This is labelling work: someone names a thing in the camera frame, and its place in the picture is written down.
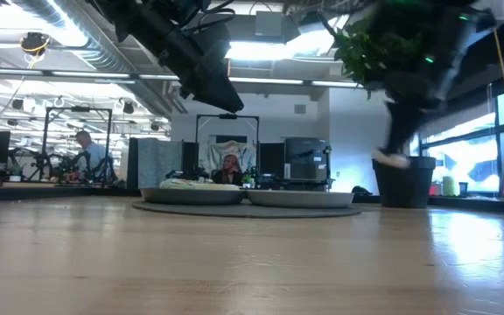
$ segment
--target red object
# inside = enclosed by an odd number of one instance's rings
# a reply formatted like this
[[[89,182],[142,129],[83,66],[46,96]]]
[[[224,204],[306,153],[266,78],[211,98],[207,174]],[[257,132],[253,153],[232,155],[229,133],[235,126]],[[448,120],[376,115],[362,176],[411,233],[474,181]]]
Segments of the red object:
[[[431,187],[429,188],[429,195],[437,196],[437,187],[435,185],[431,185]]]

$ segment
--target round rug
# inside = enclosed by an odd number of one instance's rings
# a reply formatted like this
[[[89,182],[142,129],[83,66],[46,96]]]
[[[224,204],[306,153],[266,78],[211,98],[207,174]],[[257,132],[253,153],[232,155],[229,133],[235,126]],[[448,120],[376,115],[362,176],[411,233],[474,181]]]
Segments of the round rug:
[[[131,204],[136,209],[160,212],[164,214],[185,214],[233,218],[291,219],[291,218],[327,218],[360,214],[361,211],[343,209],[296,209],[240,204],[234,206],[177,206],[161,205],[145,201]]]

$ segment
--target wooden table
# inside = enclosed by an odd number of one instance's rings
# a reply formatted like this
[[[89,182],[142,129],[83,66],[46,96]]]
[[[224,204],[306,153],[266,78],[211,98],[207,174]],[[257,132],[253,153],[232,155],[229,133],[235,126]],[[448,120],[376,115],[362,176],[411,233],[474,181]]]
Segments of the wooden table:
[[[0,314],[504,314],[504,215],[222,219],[132,200],[0,202]]]

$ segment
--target round tray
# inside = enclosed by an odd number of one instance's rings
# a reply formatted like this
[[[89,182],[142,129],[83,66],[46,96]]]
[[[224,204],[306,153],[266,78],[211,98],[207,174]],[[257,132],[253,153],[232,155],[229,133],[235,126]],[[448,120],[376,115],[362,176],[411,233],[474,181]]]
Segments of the round tray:
[[[244,197],[242,191],[215,191],[198,189],[142,188],[145,201],[167,205],[223,206],[237,205]]]
[[[338,209],[347,208],[354,200],[347,192],[292,192],[292,191],[248,191],[253,205],[265,207],[292,207]]]
[[[160,205],[156,203],[136,201],[131,204],[136,209],[159,212],[163,214],[184,214],[199,216],[217,216],[232,218],[255,219],[306,219],[328,218],[360,214],[361,211],[352,208],[341,209],[289,209],[266,206],[252,206],[249,203],[232,206],[180,206]]]

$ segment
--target exposed ductwork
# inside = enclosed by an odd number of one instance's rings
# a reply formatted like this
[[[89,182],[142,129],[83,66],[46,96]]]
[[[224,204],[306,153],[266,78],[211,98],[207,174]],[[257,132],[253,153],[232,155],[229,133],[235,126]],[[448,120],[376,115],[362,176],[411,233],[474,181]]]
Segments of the exposed ductwork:
[[[136,73],[137,69],[123,56],[101,28],[87,15],[76,0],[11,0],[15,5],[28,11],[58,29],[76,27],[88,39],[83,48],[90,52],[76,52],[98,71]],[[172,107],[147,82],[122,85],[131,91],[152,114],[169,117]]]

